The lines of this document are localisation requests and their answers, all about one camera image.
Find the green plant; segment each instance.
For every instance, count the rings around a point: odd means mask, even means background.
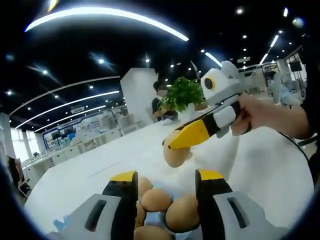
[[[168,92],[160,104],[166,109],[182,112],[189,104],[201,104],[202,97],[200,84],[182,76],[168,88]]]

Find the window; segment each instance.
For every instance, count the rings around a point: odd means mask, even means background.
[[[17,159],[20,158],[21,162],[24,162],[25,160],[29,159],[29,156],[24,142],[22,130],[11,128],[10,131],[15,156]]]
[[[26,138],[29,143],[31,154],[34,154],[35,152],[40,153],[39,146],[36,140],[35,132],[33,131],[26,131]]]

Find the person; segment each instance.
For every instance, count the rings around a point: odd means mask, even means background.
[[[153,84],[153,88],[156,91],[156,97],[151,102],[153,116],[155,116],[158,121],[160,121],[161,119],[177,119],[178,114],[176,111],[160,107],[160,101],[168,92],[166,84],[156,81]]]
[[[231,125],[232,134],[243,134],[249,123],[252,129],[265,126],[291,138],[307,139],[317,133],[319,140],[320,113],[317,91],[320,90],[320,71],[311,57],[305,60],[307,73],[306,98],[301,105],[292,109],[259,100],[247,93],[239,97],[240,115]],[[313,183],[320,176],[320,150],[308,161]]]

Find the white pillar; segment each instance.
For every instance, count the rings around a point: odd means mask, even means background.
[[[157,95],[153,87],[156,81],[158,74],[153,68],[131,68],[120,81],[128,113],[134,115],[136,122],[154,123],[151,102]]]
[[[12,158],[16,158],[15,149],[11,138],[9,120],[9,115],[3,112],[0,113],[0,142],[3,144],[5,154]]]

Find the potted plant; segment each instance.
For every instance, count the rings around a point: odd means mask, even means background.
[[[161,105],[166,109],[177,111],[179,119],[186,123],[192,120],[195,114],[195,105],[200,105],[202,98],[201,85],[182,76],[176,79],[172,86],[168,88]]]

